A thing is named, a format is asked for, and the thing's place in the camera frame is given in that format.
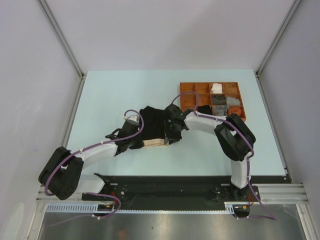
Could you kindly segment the black underwear beige waistband back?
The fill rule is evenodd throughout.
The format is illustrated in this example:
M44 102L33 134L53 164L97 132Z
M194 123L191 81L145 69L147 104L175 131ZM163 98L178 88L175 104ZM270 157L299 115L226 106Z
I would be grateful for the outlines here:
M144 127L140 134L145 147L167 147L165 142L165 120L164 110L146 106L139 111L144 121Z

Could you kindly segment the black underwear beige waistband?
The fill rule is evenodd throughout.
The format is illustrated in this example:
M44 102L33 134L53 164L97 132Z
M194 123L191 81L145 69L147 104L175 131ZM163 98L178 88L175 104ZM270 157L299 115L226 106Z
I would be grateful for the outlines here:
M164 110L146 106L139 111L144 121L144 127L140 134L145 147L167 147L165 142L165 120Z
M201 114L212 115L212 110L210 105L198 106L197 111Z

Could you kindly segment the black underwear beige waistband front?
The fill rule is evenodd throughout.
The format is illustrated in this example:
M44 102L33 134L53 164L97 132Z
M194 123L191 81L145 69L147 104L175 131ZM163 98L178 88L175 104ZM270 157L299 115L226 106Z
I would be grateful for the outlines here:
M210 105L198 106L197 111L201 114L212 115L212 110Z

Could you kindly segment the grey striped boxer underwear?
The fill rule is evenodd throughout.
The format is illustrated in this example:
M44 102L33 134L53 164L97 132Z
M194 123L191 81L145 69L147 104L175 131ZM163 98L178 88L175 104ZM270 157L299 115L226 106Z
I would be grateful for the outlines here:
M212 106L212 110L213 110L213 115L214 116L227 116L228 115L228 110L229 110L229 106L226 104L223 105L213 105Z

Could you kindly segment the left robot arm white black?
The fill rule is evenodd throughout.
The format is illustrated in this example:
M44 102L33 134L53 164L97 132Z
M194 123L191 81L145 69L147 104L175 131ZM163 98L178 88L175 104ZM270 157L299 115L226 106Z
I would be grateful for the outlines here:
M101 160L124 153L138 141L144 129L144 120L137 115L127 118L122 126L107 135L101 142L72 152L57 148L38 177L47 196L66 200L74 193L94 194L105 200L111 188L97 174L82 174L83 169Z

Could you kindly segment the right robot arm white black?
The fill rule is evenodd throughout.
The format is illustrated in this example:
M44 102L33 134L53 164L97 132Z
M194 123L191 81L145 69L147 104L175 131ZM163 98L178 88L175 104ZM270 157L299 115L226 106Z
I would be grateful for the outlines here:
M183 130L201 131L217 137L224 154L231 161L231 196L242 201L249 194L250 169L245 163L254 155L256 137L235 113L213 116L194 109L182 111L170 104L164 110L164 142L174 144L182 139Z

